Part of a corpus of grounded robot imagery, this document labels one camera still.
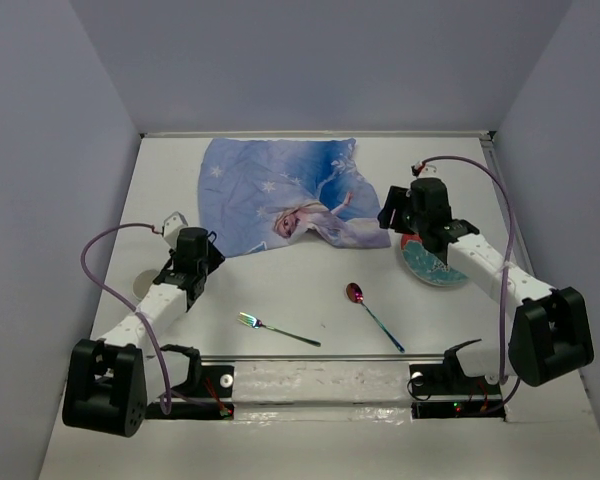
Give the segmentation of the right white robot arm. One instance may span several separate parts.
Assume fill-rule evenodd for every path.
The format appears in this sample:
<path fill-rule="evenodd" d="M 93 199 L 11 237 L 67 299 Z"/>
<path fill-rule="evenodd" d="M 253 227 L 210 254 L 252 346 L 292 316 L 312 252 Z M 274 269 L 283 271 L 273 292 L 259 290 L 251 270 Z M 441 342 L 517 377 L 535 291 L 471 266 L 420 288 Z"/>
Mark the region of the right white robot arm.
<path fill-rule="evenodd" d="M 426 251 L 466 276 L 499 306 L 499 341 L 474 340 L 454 349 L 440 368 L 442 384 L 462 392 L 477 377 L 515 377 L 538 387 L 590 365 L 594 346 L 583 295 L 558 289 L 500 254 L 480 230 L 452 215 L 446 185 L 419 178 L 390 188 L 378 221 L 381 228 L 416 234 Z"/>

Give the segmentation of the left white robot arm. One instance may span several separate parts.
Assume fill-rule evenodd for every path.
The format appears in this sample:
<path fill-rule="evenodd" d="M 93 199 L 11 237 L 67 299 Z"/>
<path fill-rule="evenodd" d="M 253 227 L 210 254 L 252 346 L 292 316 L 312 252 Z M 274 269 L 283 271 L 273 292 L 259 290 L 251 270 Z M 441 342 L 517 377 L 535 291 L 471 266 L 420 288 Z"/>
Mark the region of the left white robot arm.
<path fill-rule="evenodd" d="M 224 261 L 214 233 L 203 228 L 183 227 L 171 239 L 169 259 L 139 303 L 109 332 L 73 347 L 62 406 L 66 426 L 131 437 L 151 403 L 170 415 L 176 400 L 190 402 L 199 387 L 221 419 L 232 416 L 204 375 L 200 352 L 158 341 L 189 312 Z"/>

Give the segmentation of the blue princess print cloth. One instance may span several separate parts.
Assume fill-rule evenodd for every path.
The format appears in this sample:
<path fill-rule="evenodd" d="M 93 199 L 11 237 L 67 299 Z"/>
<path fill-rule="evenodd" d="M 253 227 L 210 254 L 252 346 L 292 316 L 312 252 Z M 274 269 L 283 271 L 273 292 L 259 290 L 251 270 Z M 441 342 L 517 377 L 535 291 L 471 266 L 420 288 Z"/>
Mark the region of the blue princess print cloth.
<path fill-rule="evenodd" d="M 200 224 L 226 257 L 290 246 L 307 232 L 336 248 L 387 248 L 378 195 L 355 148 L 353 138 L 214 139 L 198 179 Z"/>

